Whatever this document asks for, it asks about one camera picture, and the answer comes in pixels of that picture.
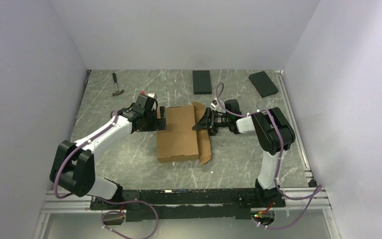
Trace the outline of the brown cardboard box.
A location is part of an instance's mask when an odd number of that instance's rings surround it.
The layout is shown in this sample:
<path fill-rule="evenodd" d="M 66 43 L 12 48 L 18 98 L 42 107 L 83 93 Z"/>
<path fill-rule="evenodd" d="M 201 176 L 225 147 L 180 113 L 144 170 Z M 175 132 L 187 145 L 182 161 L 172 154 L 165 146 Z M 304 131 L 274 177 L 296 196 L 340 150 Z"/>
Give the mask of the brown cardboard box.
<path fill-rule="evenodd" d="M 160 163 L 211 160 L 211 144 L 207 130 L 192 127 L 203 117 L 206 107 L 199 102 L 166 108 L 167 129 L 157 132 L 157 160 Z"/>

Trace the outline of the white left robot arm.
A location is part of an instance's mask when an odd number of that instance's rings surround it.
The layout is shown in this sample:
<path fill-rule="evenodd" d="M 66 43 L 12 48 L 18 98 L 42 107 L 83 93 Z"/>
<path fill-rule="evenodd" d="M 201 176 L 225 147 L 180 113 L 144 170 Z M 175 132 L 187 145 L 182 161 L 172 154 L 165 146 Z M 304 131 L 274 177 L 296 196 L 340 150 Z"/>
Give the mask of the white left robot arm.
<path fill-rule="evenodd" d="M 96 175 L 96 160 L 113 143 L 134 132 L 166 130 L 166 110 L 160 106 L 155 93 L 141 93 L 127 108 L 110 113 L 110 119 L 93 133 L 75 142 L 62 141 L 55 154 L 50 172 L 53 193 L 57 199 L 71 195 L 92 196 L 110 209 L 124 201 L 123 187 Z"/>

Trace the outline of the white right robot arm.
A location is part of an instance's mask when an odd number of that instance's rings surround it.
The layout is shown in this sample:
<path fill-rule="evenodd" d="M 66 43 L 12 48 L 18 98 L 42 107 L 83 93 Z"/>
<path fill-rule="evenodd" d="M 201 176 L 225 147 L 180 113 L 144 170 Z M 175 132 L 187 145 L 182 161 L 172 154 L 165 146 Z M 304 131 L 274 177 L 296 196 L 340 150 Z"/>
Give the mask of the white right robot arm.
<path fill-rule="evenodd" d="M 234 134 L 255 133 L 263 150 L 261 172 L 255 182 L 254 200 L 261 207 L 267 206 L 280 193 L 277 189 L 279 161 L 295 142 L 295 132 L 280 108 L 270 108 L 243 116 L 236 99 L 219 103 L 211 102 L 203 116 L 192 127 L 206 130 L 210 136 L 226 127 Z"/>

